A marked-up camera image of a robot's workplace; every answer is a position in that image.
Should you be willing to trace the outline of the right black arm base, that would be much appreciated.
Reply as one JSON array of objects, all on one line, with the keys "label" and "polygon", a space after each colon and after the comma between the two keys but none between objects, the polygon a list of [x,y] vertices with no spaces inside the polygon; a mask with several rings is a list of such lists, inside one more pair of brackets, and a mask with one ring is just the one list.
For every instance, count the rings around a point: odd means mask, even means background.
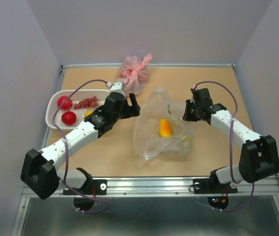
[{"label": "right black arm base", "polygon": [[213,209],[225,211],[229,204],[229,194],[238,193],[237,185],[232,183],[219,183],[210,178],[193,179],[189,191],[196,195],[208,195],[207,202]]}]

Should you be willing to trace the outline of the red fruit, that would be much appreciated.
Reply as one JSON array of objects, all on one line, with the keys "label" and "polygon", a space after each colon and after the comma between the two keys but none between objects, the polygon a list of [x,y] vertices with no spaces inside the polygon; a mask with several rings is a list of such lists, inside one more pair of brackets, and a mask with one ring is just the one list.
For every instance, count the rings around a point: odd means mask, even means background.
[{"label": "red fruit", "polygon": [[72,108],[73,102],[67,96],[61,96],[57,101],[58,107],[63,111],[68,111]]}]

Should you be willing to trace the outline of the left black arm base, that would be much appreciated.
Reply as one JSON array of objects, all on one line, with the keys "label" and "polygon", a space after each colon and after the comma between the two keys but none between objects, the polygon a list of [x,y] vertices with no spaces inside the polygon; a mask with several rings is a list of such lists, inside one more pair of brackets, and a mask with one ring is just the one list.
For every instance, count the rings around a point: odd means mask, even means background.
[{"label": "left black arm base", "polygon": [[81,188],[65,188],[63,195],[74,196],[73,205],[76,212],[82,214],[96,214],[109,209],[110,204],[97,197],[107,194],[108,181],[106,179],[88,178]]}]

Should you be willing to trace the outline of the clear plastic fruit bag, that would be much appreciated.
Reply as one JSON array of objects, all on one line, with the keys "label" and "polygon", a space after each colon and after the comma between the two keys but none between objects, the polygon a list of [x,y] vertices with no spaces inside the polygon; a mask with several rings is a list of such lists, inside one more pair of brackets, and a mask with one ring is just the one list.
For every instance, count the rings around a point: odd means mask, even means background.
[{"label": "clear plastic fruit bag", "polygon": [[141,106],[135,123],[134,144],[146,161],[164,154],[171,158],[187,155],[192,150],[194,132],[183,120],[185,103],[171,99],[165,88],[156,88]]}]

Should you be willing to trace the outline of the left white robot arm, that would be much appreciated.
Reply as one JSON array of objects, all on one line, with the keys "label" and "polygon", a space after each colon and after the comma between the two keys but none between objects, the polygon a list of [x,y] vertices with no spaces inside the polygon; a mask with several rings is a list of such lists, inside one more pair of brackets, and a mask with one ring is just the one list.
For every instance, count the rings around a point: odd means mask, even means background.
[{"label": "left white robot arm", "polygon": [[69,163],[70,154],[103,136],[119,119],[139,115],[140,106],[133,93],[129,98],[119,92],[110,93],[104,105],[87,116],[65,137],[40,151],[29,150],[25,155],[21,181],[40,199],[50,197],[59,187],[57,171],[64,163]]}]

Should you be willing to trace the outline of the yellow fruit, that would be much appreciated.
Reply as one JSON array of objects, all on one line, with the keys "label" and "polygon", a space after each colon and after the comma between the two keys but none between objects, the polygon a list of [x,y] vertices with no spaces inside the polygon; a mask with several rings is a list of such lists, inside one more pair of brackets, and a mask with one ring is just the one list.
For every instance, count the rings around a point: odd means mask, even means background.
[{"label": "yellow fruit", "polygon": [[91,115],[92,113],[93,113],[93,111],[87,111],[87,112],[85,113],[85,117]]}]

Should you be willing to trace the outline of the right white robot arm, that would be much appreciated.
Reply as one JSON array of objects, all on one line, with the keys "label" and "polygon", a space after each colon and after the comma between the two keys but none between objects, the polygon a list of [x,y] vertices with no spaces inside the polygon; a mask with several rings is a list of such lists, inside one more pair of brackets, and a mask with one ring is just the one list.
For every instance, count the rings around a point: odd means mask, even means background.
[{"label": "right white robot arm", "polygon": [[233,118],[225,106],[214,104],[207,88],[192,89],[192,98],[186,100],[185,121],[205,121],[229,138],[229,146],[241,149],[236,165],[213,170],[209,178],[194,181],[198,194],[221,193],[233,181],[254,183],[279,173],[279,156],[276,140],[262,136]]}]

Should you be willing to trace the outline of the orange fruit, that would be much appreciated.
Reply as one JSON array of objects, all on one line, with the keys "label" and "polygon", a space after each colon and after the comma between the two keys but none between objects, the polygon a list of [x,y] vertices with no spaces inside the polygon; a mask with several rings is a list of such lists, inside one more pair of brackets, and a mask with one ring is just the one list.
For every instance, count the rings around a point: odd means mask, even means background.
[{"label": "orange fruit", "polygon": [[172,126],[167,119],[160,119],[159,134],[161,137],[170,137],[172,135]]}]

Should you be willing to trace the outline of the red grape bunch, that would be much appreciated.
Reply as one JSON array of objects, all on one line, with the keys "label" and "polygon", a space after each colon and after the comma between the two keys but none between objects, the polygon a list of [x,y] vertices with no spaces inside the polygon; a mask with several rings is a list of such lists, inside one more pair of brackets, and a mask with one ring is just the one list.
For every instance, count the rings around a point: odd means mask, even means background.
[{"label": "red grape bunch", "polygon": [[73,105],[74,109],[83,109],[83,108],[98,108],[99,107],[99,99],[97,96],[87,97],[78,103]]}]

